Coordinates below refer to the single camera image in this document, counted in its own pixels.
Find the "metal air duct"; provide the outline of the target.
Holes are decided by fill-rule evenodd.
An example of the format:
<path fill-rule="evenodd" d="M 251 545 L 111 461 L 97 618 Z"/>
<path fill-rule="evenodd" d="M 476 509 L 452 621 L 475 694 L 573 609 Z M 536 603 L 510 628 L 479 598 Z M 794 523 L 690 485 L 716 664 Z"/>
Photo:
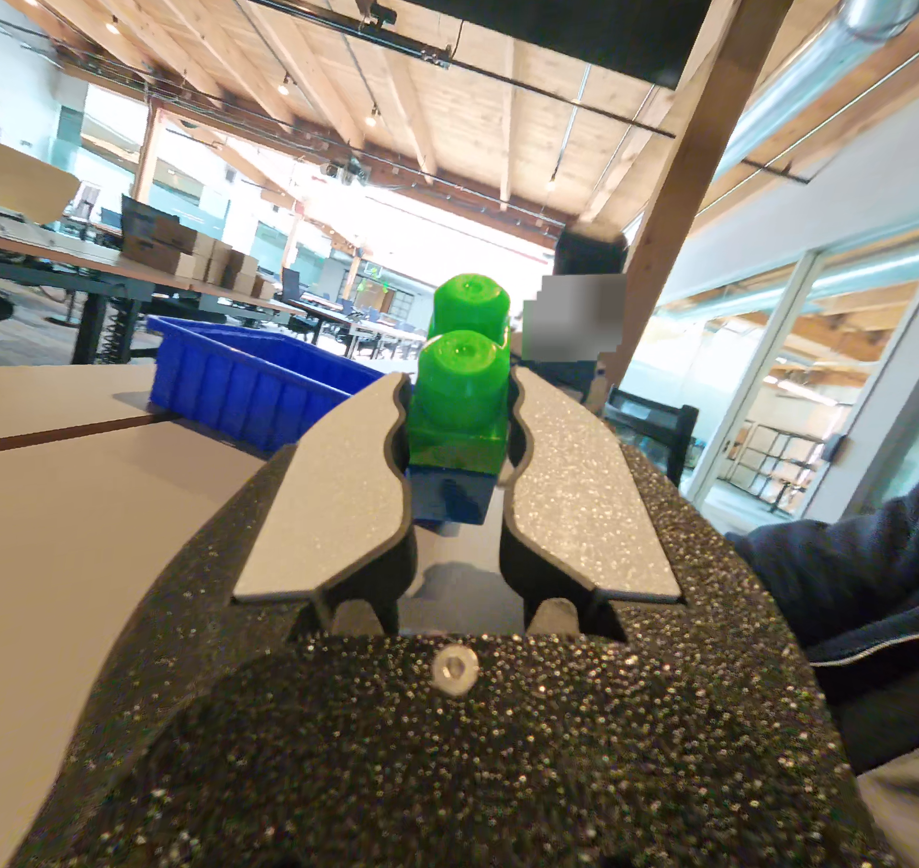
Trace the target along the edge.
<path fill-rule="evenodd" d="M 734 128 L 713 180 L 818 99 L 917 16 L 918 0 L 843 0 L 818 33 L 752 96 Z"/>

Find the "wooden pillar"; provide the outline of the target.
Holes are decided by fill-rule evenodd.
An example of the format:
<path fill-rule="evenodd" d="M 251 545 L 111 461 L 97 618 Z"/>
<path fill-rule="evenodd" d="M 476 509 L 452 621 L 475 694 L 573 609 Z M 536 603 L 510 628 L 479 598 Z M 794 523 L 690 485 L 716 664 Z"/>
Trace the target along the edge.
<path fill-rule="evenodd" d="M 735 0 L 702 67 L 693 107 L 671 146 L 625 265 L 621 342 L 599 360 L 623 379 L 695 220 L 730 135 L 794 0 Z"/>

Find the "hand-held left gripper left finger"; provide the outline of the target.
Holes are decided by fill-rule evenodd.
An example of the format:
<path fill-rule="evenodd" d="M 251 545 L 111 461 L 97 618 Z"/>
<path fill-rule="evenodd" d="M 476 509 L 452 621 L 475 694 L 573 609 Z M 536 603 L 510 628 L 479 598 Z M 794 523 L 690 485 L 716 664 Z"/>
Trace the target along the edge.
<path fill-rule="evenodd" d="M 407 374 L 375 380 L 294 446 L 236 581 L 236 601 L 397 603 L 417 572 L 404 471 Z"/>

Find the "green two-stud block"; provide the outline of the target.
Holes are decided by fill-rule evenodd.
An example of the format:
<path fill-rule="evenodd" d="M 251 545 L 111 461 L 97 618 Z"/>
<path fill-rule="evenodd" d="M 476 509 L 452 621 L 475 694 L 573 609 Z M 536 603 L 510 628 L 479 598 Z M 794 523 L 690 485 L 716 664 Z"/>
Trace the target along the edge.
<path fill-rule="evenodd" d="M 406 420 L 410 463 L 496 477 L 507 449 L 510 297 L 461 274 L 434 293 Z"/>

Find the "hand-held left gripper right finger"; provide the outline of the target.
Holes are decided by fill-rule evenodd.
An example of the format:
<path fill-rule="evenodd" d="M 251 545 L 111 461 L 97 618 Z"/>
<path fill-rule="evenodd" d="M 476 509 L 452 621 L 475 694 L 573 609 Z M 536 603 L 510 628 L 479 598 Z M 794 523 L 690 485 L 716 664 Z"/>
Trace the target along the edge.
<path fill-rule="evenodd" d="M 673 604 L 682 591 L 618 438 L 534 372 L 515 367 L 511 463 L 504 485 L 502 566 L 540 602 L 579 596 Z"/>

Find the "stack of cardboard boxes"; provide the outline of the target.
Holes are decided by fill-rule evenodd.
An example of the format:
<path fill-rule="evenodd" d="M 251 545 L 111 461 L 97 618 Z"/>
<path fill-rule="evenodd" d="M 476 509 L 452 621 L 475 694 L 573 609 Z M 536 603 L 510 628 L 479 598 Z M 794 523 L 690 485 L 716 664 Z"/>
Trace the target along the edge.
<path fill-rule="evenodd" d="M 121 196 L 121 233 L 121 255 L 132 262 L 236 295 L 259 300 L 276 295 L 275 281 L 261 273 L 255 257 L 131 196 Z"/>

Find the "blue one-stud block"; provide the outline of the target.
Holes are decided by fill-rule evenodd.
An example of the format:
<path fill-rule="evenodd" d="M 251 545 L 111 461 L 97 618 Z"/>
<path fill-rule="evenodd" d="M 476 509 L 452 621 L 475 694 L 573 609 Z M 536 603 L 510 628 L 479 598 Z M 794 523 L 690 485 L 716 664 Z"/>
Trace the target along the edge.
<path fill-rule="evenodd" d="M 409 465 L 412 518 L 428 528 L 485 523 L 498 475 Z"/>

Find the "black cabinet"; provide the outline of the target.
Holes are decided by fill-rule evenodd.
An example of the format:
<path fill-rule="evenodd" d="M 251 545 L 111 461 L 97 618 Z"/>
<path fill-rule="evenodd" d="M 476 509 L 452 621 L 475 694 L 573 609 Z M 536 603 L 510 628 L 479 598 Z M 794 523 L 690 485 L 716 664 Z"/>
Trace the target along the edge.
<path fill-rule="evenodd" d="M 610 389 L 603 419 L 625 445 L 640 450 L 677 488 L 693 441 L 698 408 L 665 405 L 622 389 Z"/>

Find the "person's dark jacket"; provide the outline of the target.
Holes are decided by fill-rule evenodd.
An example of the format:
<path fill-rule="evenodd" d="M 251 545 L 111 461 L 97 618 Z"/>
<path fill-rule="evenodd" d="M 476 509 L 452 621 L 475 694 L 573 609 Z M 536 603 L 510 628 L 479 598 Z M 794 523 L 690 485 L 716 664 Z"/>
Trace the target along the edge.
<path fill-rule="evenodd" d="M 856 775 L 915 753 L 918 487 L 837 523 L 726 538 L 807 657 Z"/>

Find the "beige board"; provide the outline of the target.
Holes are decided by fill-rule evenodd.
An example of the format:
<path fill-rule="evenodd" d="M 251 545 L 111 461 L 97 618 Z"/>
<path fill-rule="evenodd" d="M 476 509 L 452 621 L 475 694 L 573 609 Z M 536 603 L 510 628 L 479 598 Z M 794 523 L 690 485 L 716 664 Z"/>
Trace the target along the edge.
<path fill-rule="evenodd" d="M 72 173 L 1 145 L 1 208 L 45 225 L 63 217 L 81 185 Z"/>

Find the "wooden desk with black legs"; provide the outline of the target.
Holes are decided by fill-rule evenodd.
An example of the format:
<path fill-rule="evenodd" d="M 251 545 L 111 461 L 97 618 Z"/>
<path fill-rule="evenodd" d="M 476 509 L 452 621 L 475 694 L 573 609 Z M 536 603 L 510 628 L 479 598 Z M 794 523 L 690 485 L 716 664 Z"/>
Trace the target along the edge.
<path fill-rule="evenodd" d="M 221 323 L 233 319 L 247 328 L 263 323 L 288 326 L 305 310 L 279 300 L 259 300 L 200 280 L 168 276 L 125 260 L 106 247 L 14 223 L 14 234 L 2 232 L 1 277 L 17 284 L 82 293 L 85 300 L 77 326 L 71 363 L 76 366 L 127 364 L 152 349 L 133 349 L 143 316 Z"/>

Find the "blue plastic bin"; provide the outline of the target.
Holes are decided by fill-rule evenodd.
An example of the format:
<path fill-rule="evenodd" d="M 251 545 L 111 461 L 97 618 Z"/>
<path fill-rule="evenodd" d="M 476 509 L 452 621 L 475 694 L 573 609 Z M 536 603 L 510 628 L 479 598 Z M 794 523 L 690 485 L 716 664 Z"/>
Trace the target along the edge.
<path fill-rule="evenodd" d="M 152 317 L 160 334 L 150 402 L 273 453 L 383 373 L 291 336 Z"/>

